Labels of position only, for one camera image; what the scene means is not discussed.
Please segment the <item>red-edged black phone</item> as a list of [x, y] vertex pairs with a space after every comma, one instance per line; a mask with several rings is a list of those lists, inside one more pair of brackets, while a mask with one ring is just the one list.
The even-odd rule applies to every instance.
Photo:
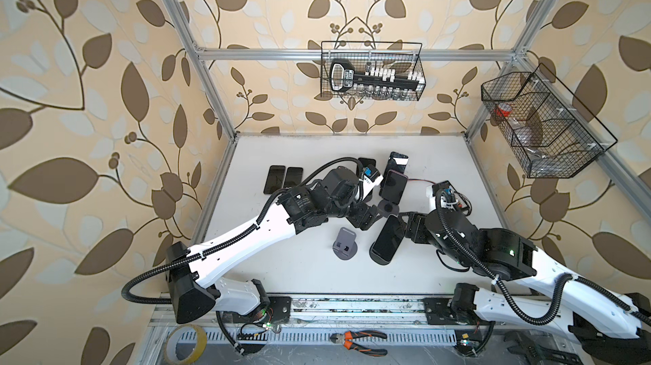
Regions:
[[386, 202], [398, 205], [401, 202], [409, 178], [394, 170], [389, 170], [380, 190], [380, 197]]

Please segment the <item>black adjustable wrench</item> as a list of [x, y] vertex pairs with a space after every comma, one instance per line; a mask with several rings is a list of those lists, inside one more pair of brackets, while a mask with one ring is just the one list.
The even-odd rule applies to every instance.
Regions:
[[523, 356], [529, 364], [558, 363], [582, 365], [581, 358], [575, 353], [550, 349], [537, 344], [528, 334], [520, 331], [509, 331], [505, 334], [504, 342], [515, 342], [508, 347], [508, 352]]

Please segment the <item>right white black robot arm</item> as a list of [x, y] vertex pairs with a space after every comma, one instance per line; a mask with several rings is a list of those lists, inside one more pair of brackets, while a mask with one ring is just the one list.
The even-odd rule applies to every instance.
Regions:
[[456, 262], [454, 271], [472, 272], [492, 286], [458, 283], [447, 303], [425, 305], [437, 321], [539, 328], [605, 363], [649, 363], [647, 297], [608, 290], [509, 229], [479, 229], [468, 219], [468, 199], [449, 183], [433, 185], [429, 202], [428, 214], [398, 215], [401, 236], [434, 246]]

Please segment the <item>black socket tool set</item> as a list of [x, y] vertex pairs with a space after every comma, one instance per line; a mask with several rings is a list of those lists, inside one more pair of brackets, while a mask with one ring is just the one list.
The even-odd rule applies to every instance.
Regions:
[[331, 62], [325, 76], [331, 91], [345, 93], [353, 90], [355, 93], [386, 92], [408, 95], [417, 94], [426, 86], [426, 79], [421, 72], [410, 71], [401, 76], [393, 68], [378, 68], [366, 65], [362, 71], [345, 59], [335, 59]]

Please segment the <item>yellow tape roll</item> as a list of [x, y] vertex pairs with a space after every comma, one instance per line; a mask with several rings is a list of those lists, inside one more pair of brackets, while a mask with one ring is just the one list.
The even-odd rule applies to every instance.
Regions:
[[164, 361], [168, 364], [186, 365], [196, 363], [208, 346], [208, 335], [203, 327], [190, 324], [173, 329], [164, 346]]

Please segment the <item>front left grey phone stand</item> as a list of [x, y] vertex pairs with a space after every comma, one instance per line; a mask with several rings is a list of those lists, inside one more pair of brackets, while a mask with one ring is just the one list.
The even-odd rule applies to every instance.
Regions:
[[332, 251], [342, 261], [352, 259], [358, 251], [356, 238], [357, 236], [354, 231], [347, 228], [341, 228], [332, 245]]

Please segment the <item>middle grey phone stand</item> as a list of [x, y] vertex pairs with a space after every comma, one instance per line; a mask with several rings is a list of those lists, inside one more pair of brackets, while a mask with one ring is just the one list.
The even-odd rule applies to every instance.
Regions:
[[399, 206], [387, 200], [380, 200], [377, 205], [378, 212], [381, 216], [388, 218], [389, 216], [399, 215]]

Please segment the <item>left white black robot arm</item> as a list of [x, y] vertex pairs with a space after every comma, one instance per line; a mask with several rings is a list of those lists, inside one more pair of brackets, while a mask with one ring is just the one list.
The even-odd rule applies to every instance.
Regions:
[[153, 268], [122, 288], [128, 302], [173, 307], [178, 324], [190, 324], [209, 312], [233, 312], [255, 319], [271, 301], [260, 280], [229, 280], [225, 274], [266, 247], [297, 236], [329, 219], [344, 218], [368, 230], [377, 220], [375, 206], [364, 201], [383, 177], [373, 165], [354, 158], [334, 159], [298, 185], [274, 191], [260, 213], [237, 228], [201, 244], [178, 242], [167, 251], [167, 263]]

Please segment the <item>black connector board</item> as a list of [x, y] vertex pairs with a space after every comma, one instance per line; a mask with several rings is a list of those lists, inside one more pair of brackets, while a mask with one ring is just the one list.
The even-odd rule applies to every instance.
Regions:
[[473, 207], [470, 199], [464, 194], [458, 192], [454, 186], [448, 181], [439, 182], [433, 184], [432, 187], [432, 199], [431, 199], [431, 209], [436, 208], [436, 194], [439, 190], [442, 191], [442, 195], [439, 197], [440, 205], [444, 208], [452, 209], [457, 212], [462, 212], [465, 216], [470, 216]]

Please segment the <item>grey phone stand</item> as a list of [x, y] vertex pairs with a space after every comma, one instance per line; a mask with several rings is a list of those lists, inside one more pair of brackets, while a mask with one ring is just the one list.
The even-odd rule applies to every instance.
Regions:
[[352, 259], [358, 251], [356, 238], [357, 236], [354, 231], [347, 228], [341, 228], [332, 245], [332, 251], [342, 261]]
[[387, 200], [380, 200], [377, 205], [378, 212], [381, 216], [388, 218], [389, 216], [399, 215], [399, 206]]

